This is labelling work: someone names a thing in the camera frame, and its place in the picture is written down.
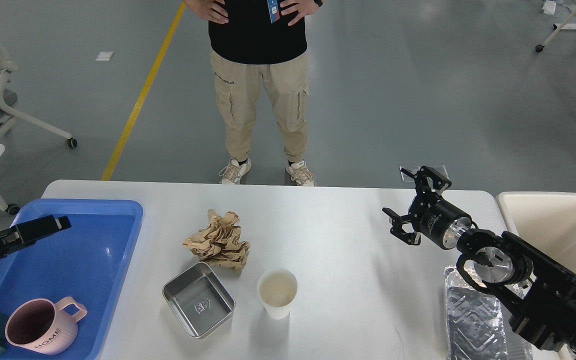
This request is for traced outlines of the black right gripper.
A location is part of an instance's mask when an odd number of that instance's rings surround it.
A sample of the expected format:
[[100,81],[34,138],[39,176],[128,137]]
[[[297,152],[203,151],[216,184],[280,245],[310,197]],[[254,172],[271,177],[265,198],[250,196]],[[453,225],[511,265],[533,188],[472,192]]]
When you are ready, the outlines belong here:
[[[382,207],[390,219],[390,234],[407,245],[419,246],[422,233],[439,248],[454,249],[466,230],[473,228],[473,219],[441,197],[452,186],[452,181],[431,166],[421,166],[413,178],[417,196],[409,214],[400,216],[391,208]],[[405,232],[405,224],[411,224],[414,231]]]

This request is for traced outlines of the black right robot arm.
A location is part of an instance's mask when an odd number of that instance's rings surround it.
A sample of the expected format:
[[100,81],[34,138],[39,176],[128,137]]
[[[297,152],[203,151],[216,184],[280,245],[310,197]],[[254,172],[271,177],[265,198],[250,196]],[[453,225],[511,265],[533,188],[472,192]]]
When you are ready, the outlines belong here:
[[390,233],[412,246],[425,236],[441,249],[457,249],[460,276],[509,310],[514,333],[539,350],[568,346],[576,355],[576,274],[510,231],[478,228],[443,198],[452,182],[434,167],[400,172],[414,181],[416,195],[405,215],[382,209]]

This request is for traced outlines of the person's left hand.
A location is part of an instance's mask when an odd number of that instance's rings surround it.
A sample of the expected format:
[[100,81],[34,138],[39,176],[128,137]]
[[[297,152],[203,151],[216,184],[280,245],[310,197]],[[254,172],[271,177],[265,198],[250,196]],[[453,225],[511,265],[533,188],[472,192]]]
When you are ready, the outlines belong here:
[[288,23],[292,27],[306,16],[315,14],[324,2],[324,0],[282,0],[279,2],[279,9],[282,16],[294,14],[294,18]]

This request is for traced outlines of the person's right hand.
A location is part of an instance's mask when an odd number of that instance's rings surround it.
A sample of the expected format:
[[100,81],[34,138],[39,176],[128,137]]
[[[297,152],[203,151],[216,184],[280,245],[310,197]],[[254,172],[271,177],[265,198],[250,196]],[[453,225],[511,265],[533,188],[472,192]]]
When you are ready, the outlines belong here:
[[225,0],[183,0],[185,6],[198,18],[216,24],[229,22]]

